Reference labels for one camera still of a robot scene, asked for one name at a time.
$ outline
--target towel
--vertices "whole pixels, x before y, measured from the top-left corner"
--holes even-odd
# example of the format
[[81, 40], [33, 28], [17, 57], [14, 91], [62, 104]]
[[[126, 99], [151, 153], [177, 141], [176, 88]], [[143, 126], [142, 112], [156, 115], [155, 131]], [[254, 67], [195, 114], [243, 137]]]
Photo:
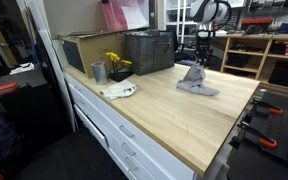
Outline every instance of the towel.
[[116, 98], [124, 98], [131, 96], [137, 91], [136, 84], [131, 83], [127, 79], [110, 86], [107, 89], [100, 91], [101, 95], [108, 100], [114, 100]]

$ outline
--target cardboard box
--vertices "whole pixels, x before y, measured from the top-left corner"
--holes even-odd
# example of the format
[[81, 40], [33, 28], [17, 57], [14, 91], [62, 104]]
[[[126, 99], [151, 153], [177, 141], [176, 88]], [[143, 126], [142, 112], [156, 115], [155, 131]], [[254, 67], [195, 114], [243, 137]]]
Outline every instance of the cardboard box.
[[107, 72], [113, 69], [111, 60], [105, 55], [106, 52], [116, 53], [121, 60], [126, 58], [125, 34], [128, 32], [130, 31], [76, 37], [62, 35], [60, 37], [63, 41], [70, 41], [77, 44], [84, 66], [85, 76], [92, 78], [94, 75], [91, 64], [94, 62], [105, 62]]

